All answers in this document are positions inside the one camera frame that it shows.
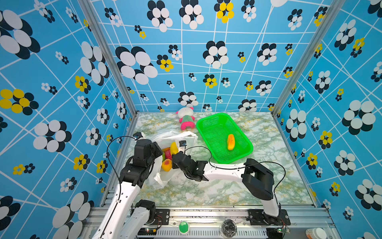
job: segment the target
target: marble tabletop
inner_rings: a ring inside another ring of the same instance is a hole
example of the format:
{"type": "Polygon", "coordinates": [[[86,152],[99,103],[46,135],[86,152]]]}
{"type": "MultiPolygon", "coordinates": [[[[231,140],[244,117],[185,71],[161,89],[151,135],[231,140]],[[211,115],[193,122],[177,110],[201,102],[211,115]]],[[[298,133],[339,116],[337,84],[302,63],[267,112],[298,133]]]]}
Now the marble tabletop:
{"type": "MultiPolygon", "coordinates": [[[[213,112],[194,113],[195,124],[197,120],[214,114],[213,112]]],[[[280,163],[286,169],[286,177],[276,189],[277,199],[281,204],[312,204],[312,200],[297,172],[291,155],[277,130],[275,122],[269,112],[227,112],[247,135],[253,144],[253,153],[233,163],[243,163],[247,158],[257,161],[273,161],[280,163]]],[[[153,138],[159,132],[180,129],[179,118],[175,113],[139,113],[134,132],[144,132],[147,139],[153,138]]],[[[187,128],[198,136],[196,145],[206,147],[206,143],[197,128],[187,128]]],[[[127,159],[133,155],[134,149],[131,143],[127,159]]],[[[208,160],[208,150],[198,147],[193,148],[190,155],[194,160],[208,160]]],[[[283,169],[272,163],[263,165],[274,173],[275,184],[284,175],[283,169]]],[[[258,198],[254,197],[243,184],[227,180],[213,180],[196,182],[187,179],[183,173],[172,177],[164,188],[155,189],[143,185],[135,199],[137,203],[141,199],[154,201],[157,206],[238,206],[238,205],[261,205],[258,198]]]]}

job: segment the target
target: pink plush toy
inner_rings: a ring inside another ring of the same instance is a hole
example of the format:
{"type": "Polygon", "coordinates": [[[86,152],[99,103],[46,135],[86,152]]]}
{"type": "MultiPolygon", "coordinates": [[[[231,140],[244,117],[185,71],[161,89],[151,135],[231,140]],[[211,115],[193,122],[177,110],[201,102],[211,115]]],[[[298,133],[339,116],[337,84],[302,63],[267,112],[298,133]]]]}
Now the pink plush toy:
{"type": "Polygon", "coordinates": [[[195,117],[192,116],[194,114],[193,107],[183,107],[176,113],[178,114],[179,122],[182,123],[180,126],[181,130],[185,130],[186,127],[195,128],[195,117]]]}

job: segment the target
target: blue wallpaper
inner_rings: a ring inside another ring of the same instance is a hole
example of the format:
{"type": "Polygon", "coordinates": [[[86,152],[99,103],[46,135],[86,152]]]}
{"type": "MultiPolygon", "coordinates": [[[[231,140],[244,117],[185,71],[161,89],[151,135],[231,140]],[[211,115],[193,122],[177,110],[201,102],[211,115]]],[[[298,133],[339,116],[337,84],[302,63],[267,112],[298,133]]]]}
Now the blue wallpaper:
{"type": "Polygon", "coordinates": [[[127,113],[78,2],[0,3],[0,238],[77,238],[127,113]]]}
{"type": "Polygon", "coordinates": [[[277,118],[342,238],[381,238],[382,5],[348,0],[277,118]]]}
{"type": "Polygon", "coordinates": [[[272,111],[331,4],[91,2],[135,107],[162,112],[272,111]]]}

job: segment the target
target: green basket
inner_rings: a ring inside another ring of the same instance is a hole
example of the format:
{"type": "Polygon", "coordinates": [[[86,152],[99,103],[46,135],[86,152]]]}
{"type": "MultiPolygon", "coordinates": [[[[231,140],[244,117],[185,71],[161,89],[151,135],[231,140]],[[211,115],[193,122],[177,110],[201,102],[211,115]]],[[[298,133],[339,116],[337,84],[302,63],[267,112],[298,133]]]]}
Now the green basket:
{"type": "Polygon", "coordinates": [[[196,128],[218,163],[228,164],[253,152],[251,141],[226,113],[202,118],[196,123],[196,128]],[[229,134],[235,137],[235,148],[231,151],[227,148],[229,134]]]}

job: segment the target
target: white plastic bag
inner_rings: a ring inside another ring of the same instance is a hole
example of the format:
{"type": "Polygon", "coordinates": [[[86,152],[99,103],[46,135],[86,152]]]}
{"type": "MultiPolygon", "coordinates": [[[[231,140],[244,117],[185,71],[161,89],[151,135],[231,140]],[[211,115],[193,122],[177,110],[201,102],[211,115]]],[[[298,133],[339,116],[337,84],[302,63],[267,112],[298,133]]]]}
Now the white plastic bag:
{"type": "MultiPolygon", "coordinates": [[[[179,141],[186,141],[186,149],[193,147],[197,141],[197,135],[191,131],[184,131],[179,133],[174,130],[167,131],[165,133],[160,133],[150,139],[152,142],[157,142],[161,149],[168,148],[170,145],[175,142],[179,147],[179,141]]],[[[187,154],[190,154],[192,149],[187,150],[187,154]]],[[[182,170],[180,169],[171,169],[166,172],[162,169],[162,157],[155,159],[154,167],[150,176],[148,177],[148,185],[152,185],[155,189],[164,188],[168,181],[182,170]]]]}

